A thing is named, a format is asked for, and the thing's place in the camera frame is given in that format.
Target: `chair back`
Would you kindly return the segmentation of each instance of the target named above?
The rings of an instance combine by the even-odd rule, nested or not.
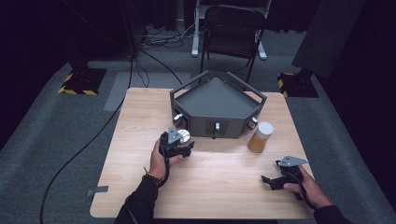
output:
[[[265,17],[258,10],[235,6],[213,6],[205,13],[208,29],[216,26],[261,30],[265,28]]]

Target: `table top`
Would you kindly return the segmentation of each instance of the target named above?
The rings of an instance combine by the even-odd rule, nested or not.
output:
[[[149,168],[155,141],[172,126],[169,89],[129,89],[98,183],[108,192],[97,192],[92,201],[94,217],[116,217],[125,198],[139,185]],[[275,161],[286,155],[306,159],[285,98],[264,92],[267,101],[259,115],[275,131],[263,153],[248,148],[254,131],[238,139],[191,137],[188,158],[170,169],[159,189],[157,218],[313,218],[312,210],[293,193],[271,190],[261,175],[281,177]],[[304,168],[312,174],[309,164]]]

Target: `white bottle cap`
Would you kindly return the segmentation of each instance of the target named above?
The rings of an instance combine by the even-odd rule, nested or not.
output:
[[[263,139],[268,139],[273,132],[274,126],[267,121],[260,122],[256,130],[256,134]]]

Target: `stand base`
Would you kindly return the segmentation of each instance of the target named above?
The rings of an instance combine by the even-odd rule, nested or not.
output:
[[[293,73],[281,73],[277,77],[280,92],[285,97],[318,98],[314,84],[310,79],[302,79]]]
[[[106,69],[90,68],[87,76],[81,76],[72,70],[58,93],[97,95],[105,73]]]

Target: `black sleeve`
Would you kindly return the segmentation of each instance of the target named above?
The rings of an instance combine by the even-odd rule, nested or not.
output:
[[[314,212],[315,220],[318,224],[352,224],[341,213],[337,206],[330,205],[317,209]]]
[[[153,223],[154,205],[158,197],[158,187],[154,181],[143,179],[136,191],[133,192],[126,200],[126,204],[120,209],[114,223],[132,223],[127,206],[134,215],[138,224]]]

